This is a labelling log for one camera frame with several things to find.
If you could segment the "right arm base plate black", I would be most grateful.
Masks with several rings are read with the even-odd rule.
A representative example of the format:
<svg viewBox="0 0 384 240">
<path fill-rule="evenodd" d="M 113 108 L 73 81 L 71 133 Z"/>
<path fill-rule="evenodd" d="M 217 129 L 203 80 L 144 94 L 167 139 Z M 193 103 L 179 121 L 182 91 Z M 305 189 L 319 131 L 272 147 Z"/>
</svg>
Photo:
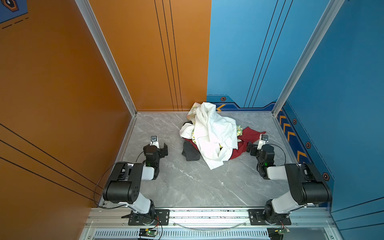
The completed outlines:
<svg viewBox="0 0 384 240">
<path fill-rule="evenodd" d="M 248 214 L 252 226 L 274 226 L 281 224 L 290 226 L 292 224 L 288 214 L 276 214 L 273 211 L 266 213 L 262 209 L 249 209 Z"/>
</svg>

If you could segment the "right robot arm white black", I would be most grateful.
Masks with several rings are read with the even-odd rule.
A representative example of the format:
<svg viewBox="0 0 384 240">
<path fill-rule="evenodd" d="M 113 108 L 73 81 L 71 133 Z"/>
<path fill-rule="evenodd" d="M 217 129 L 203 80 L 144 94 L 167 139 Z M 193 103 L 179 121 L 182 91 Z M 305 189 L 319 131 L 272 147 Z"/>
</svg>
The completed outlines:
<svg viewBox="0 0 384 240">
<path fill-rule="evenodd" d="M 290 213 L 308 205 L 319 205 L 332 200 L 332 193 L 314 164 L 275 165 L 272 145 L 256 147 L 248 144 L 247 152 L 256 157 L 257 170 L 265 180 L 283 180 L 289 191 L 266 202 L 263 210 L 248 210 L 252 225 L 290 225 Z"/>
</svg>

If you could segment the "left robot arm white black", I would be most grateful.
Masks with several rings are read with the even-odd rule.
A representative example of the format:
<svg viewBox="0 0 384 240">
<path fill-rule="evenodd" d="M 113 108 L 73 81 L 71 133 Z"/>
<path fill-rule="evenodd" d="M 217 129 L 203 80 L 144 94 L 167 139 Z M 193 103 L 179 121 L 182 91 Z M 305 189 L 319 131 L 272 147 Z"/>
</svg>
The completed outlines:
<svg viewBox="0 0 384 240">
<path fill-rule="evenodd" d="M 122 219 L 128 219 L 129 225 L 151 226 L 161 223 L 161 217 L 156 213 L 155 204 L 141 192 L 142 181 L 156 180 L 160 172 L 160 159 L 168 155 L 168 146 L 162 148 L 157 143 L 150 143 L 143 148 L 146 157 L 142 163 L 118 162 L 103 190 L 103 199 L 119 207 L 132 210 Z"/>
</svg>

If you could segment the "dark red cloth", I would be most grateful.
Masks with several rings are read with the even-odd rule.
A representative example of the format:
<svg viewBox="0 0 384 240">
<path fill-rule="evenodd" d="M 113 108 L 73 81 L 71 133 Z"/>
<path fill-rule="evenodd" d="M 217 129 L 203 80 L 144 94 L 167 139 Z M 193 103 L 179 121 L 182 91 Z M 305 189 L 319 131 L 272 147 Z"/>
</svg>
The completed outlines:
<svg viewBox="0 0 384 240">
<path fill-rule="evenodd" d="M 246 152 L 248 143 L 254 143 L 260 139 L 260 135 L 265 134 L 266 132 L 257 132 L 249 127 L 245 128 L 243 130 L 243 135 L 240 136 L 241 142 L 238 142 L 238 149 L 234 149 L 232 152 L 232 155 L 230 157 L 230 160 L 235 159 L 239 157 L 242 153 Z M 190 139 L 185 139 L 185 141 L 191 142 L 196 149 L 198 149 L 197 145 L 193 143 Z"/>
</svg>

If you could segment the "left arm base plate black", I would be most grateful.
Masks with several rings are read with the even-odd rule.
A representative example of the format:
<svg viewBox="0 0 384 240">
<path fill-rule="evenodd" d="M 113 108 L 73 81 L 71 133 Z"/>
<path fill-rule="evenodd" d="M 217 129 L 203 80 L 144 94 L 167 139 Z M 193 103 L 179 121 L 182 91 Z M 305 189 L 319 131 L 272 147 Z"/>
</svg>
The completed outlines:
<svg viewBox="0 0 384 240">
<path fill-rule="evenodd" d="M 148 214 L 132 214 L 129 217 L 129 226 L 167 226 L 170 219 L 169 209 L 150 210 Z"/>
</svg>

